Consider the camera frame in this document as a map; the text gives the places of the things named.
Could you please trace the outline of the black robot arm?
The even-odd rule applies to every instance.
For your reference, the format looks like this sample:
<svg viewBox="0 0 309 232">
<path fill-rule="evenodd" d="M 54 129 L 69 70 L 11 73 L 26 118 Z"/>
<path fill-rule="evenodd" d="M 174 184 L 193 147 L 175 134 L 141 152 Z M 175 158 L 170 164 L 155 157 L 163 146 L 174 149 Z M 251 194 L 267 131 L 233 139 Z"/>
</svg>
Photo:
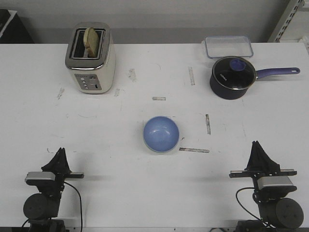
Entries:
<svg viewBox="0 0 309 232">
<path fill-rule="evenodd" d="M 288 198 L 297 190 L 290 177 L 294 169 L 281 169 L 258 141 L 252 142 L 247 167 L 243 171 L 231 171 L 230 178 L 249 177 L 253 181 L 253 201 L 257 204 L 259 216 L 253 220 L 240 220 L 237 232 L 295 232 L 304 221 L 304 212 L 295 200 Z"/>
<path fill-rule="evenodd" d="M 66 179 L 82 179 L 83 173 L 74 173 L 70 170 L 66 151 L 59 148 L 54 157 L 41 171 L 28 172 L 25 183 L 35 186 L 38 193 L 29 196 L 23 206 L 23 212 L 29 223 L 30 232 L 68 232 L 65 222 L 57 219 L 61 197 L 65 185 L 72 187 L 79 196 L 80 219 L 83 228 L 82 198 L 76 187 L 66 182 Z"/>
</svg>

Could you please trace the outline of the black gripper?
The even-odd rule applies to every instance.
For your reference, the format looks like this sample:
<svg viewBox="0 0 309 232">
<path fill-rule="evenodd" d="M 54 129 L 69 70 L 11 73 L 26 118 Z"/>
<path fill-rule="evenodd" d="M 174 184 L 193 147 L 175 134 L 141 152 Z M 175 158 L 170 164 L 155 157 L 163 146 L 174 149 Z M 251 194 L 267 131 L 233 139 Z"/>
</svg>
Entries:
<svg viewBox="0 0 309 232">
<path fill-rule="evenodd" d="M 280 165 L 274 162 L 264 151 L 258 141 L 252 142 L 250 157 L 244 170 L 230 171 L 230 178 L 259 179 L 269 176 L 295 176 L 297 171 L 294 169 L 280 169 Z"/>
<path fill-rule="evenodd" d="M 70 170 L 65 148 L 59 148 L 54 157 L 43 167 L 43 172 L 52 172 L 55 175 L 56 186 L 59 191 L 63 191 L 66 179 L 83 179 L 83 172 L 72 172 Z"/>
</svg>

